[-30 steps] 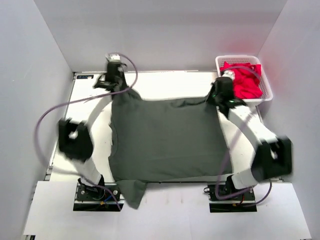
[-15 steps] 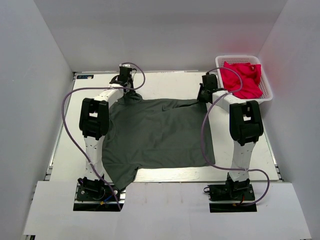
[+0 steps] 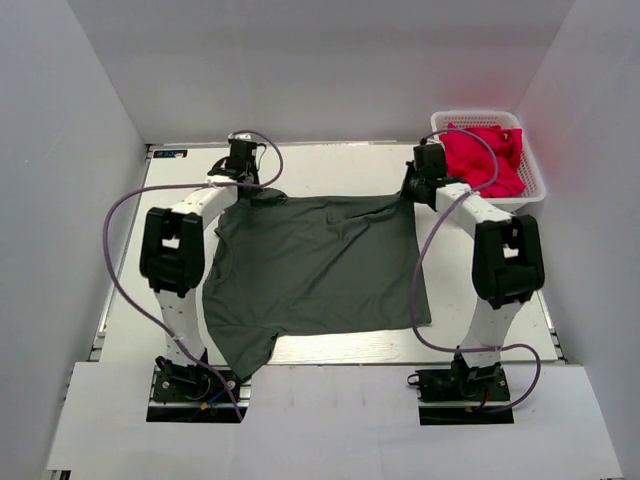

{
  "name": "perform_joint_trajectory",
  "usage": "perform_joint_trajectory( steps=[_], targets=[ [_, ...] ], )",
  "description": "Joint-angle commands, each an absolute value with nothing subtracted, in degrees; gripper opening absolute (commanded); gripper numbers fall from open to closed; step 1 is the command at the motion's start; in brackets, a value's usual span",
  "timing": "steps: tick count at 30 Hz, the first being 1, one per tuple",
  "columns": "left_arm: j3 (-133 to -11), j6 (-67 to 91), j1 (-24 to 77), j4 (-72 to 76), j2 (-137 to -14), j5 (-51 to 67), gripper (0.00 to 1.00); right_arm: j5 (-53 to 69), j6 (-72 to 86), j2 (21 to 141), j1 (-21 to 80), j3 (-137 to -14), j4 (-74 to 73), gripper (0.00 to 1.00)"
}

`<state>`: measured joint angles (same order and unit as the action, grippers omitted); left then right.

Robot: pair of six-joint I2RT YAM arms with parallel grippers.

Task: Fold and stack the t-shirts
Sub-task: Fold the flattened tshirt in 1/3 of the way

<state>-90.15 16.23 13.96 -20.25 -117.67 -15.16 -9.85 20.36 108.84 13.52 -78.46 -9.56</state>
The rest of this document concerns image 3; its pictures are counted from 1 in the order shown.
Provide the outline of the dark grey t shirt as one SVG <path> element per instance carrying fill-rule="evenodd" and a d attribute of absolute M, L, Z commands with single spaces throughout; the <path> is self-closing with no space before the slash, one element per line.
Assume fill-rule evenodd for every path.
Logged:
<path fill-rule="evenodd" d="M 401 330 L 431 314 L 414 206 L 397 194 L 289 197 L 276 189 L 241 199 L 215 229 L 202 285 L 207 330 L 246 379 L 281 336 Z"/>

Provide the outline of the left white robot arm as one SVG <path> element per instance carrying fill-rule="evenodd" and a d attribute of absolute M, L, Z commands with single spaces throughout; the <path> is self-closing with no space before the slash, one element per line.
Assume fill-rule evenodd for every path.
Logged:
<path fill-rule="evenodd" d="M 191 399 L 205 396 L 212 378 L 193 364 L 206 357 L 196 299 L 205 273 L 205 230 L 245 191 L 253 192 L 258 185 L 254 159 L 225 157 L 210 170 L 205 186 L 169 208 L 154 207 L 146 215 L 140 273 L 154 292 L 162 324 L 169 329 L 168 359 L 187 365 L 178 373 L 176 384 Z"/>

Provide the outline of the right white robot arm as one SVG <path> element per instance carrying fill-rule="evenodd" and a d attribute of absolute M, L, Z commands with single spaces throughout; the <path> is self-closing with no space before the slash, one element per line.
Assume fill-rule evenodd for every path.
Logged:
<path fill-rule="evenodd" d="M 440 214 L 420 250 L 412 276 L 411 328 L 427 348 L 463 357 L 466 364 L 451 374 L 452 388 L 463 398 L 475 398 L 488 385 L 483 368 L 498 363 L 502 352 L 524 346 L 507 345 L 505 339 L 517 313 L 545 282 L 538 223 L 530 215 L 513 215 L 497 208 L 468 184 L 442 177 L 438 171 L 426 176 L 412 162 L 407 164 L 400 196 Z M 439 346 L 424 338 L 415 306 L 424 258 L 447 219 L 473 240 L 471 280 L 477 295 L 467 334 L 456 347 Z"/>

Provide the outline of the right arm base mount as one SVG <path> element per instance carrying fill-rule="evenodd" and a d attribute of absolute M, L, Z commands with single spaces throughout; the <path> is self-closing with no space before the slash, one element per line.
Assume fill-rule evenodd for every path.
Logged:
<path fill-rule="evenodd" d="M 417 390 L 421 426 L 479 426 L 514 423 L 503 370 L 492 379 L 457 382 L 451 369 L 416 370 L 407 384 Z"/>

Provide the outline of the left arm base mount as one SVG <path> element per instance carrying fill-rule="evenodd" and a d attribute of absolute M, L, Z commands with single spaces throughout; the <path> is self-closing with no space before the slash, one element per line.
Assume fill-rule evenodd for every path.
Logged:
<path fill-rule="evenodd" d="M 149 423 L 238 424 L 250 400 L 250 382 L 232 371 L 223 380 L 198 365 L 177 365 L 155 359 L 146 421 Z"/>

